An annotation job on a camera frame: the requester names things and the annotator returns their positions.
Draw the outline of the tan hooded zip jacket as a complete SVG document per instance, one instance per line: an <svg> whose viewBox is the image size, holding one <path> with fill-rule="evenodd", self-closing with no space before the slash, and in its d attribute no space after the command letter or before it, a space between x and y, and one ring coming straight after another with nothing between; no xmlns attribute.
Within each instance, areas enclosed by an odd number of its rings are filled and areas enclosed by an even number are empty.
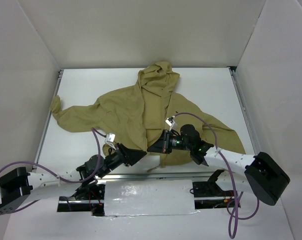
<svg viewBox="0 0 302 240"><path fill-rule="evenodd" d="M134 85L103 94L91 105L63 109L60 97L55 96L49 109L68 132L101 129L134 150L154 144L166 128L166 118L177 115L178 126L191 124L204 141L243 154L244 146L234 129L175 92L179 80L169 62L159 61L140 70Z"/></svg>

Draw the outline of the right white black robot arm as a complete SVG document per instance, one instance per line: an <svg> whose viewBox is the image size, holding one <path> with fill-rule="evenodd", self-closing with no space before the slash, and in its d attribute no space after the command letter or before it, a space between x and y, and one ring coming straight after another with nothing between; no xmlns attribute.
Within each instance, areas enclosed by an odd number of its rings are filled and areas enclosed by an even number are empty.
<svg viewBox="0 0 302 240"><path fill-rule="evenodd" d="M180 128L180 135L163 130L161 137L148 147L150 153L170 154L173 150L188 151L197 165L216 167L239 175L236 187L241 192L253 193L261 202L274 206L290 183L289 176L265 153L257 155L236 153L217 148L201 139L191 124Z"/></svg>

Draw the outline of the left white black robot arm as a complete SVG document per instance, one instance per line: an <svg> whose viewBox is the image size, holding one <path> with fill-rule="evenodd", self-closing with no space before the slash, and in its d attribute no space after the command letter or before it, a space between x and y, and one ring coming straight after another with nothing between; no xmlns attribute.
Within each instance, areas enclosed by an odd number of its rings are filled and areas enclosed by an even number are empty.
<svg viewBox="0 0 302 240"><path fill-rule="evenodd" d="M97 193L98 180L121 165L133 166L146 152L116 144L106 157L93 155L83 165L61 174L34 173L18 167L0 177L0 216L12 214L28 202L52 197L73 197L82 200Z"/></svg>

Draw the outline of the white foil covered panel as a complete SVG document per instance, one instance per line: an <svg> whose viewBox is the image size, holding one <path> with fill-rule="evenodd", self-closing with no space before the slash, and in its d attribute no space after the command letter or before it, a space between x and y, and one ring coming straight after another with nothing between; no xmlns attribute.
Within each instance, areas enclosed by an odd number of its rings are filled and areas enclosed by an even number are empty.
<svg viewBox="0 0 302 240"><path fill-rule="evenodd" d="M191 180L108 181L104 214L113 217L194 214L192 186Z"/></svg>

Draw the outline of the front aluminium rail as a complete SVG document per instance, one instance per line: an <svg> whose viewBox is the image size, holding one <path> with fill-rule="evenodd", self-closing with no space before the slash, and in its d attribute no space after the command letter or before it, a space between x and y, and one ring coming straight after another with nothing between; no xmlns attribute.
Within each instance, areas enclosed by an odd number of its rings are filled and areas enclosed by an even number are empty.
<svg viewBox="0 0 302 240"><path fill-rule="evenodd" d="M97 181L155 181L155 180L192 180L208 179L214 172L154 173L154 174L108 174Z"/></svg>

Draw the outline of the right aluminium side rail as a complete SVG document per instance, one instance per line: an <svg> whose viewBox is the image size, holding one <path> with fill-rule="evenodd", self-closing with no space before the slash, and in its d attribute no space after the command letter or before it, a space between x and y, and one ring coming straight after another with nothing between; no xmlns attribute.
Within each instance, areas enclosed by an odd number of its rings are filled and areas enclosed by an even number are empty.
<svg viewBox="0 0 302 240"><path fill-rule="evenodd" d="M236 91L236 94L237 94L237 98L238 98L240 107L241 107L241 111L242 111L242 115L244 117L246 128L248 130L248 135L249 135L249 138L250 138L250 141L251 141L251 144L252 144L252 148L254 150L254 153L258 154L261 150L261 147L258 143L256 133L255 133L254 128L252 126L252 121L251 121L250 116L249 116L248 107L245 103L244 95L242 93L242 89L241 89L240 83L239 83L237 75L236 75L237 67L236 66L228 66L228 69L229 69L229 72L230 72L230 75L231 75L231 78L232 78L232 82L233 82L233 85L234 85L234 88L235 88L235 91Z"/></svg>

